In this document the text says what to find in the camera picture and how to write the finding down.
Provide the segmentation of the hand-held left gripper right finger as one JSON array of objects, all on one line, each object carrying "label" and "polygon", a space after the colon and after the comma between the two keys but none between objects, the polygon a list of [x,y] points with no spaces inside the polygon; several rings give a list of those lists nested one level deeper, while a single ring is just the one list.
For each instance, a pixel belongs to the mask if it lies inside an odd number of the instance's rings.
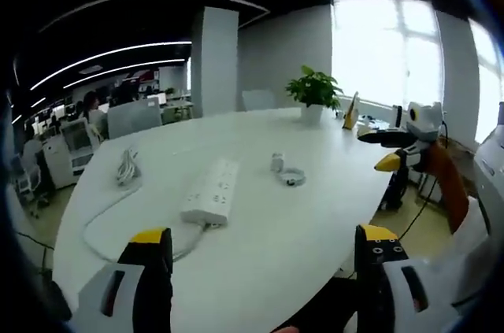
[{"label": "hand-held left gripper right finger", "polygon": [[354,270],[358,332],[447,332],[467,302],[453,274],[409,257],[398,236],[383,227],[356,227]]}]

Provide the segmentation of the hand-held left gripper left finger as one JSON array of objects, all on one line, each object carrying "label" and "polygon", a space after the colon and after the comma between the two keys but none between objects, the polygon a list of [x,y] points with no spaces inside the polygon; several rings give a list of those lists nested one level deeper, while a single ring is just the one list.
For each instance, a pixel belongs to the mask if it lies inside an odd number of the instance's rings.
[{"label": "hand-held left gripper left finger", "polygon": [[82,288],[78,332],[170,332],[172,235],[155,228],[133,236],[119,259]]}]

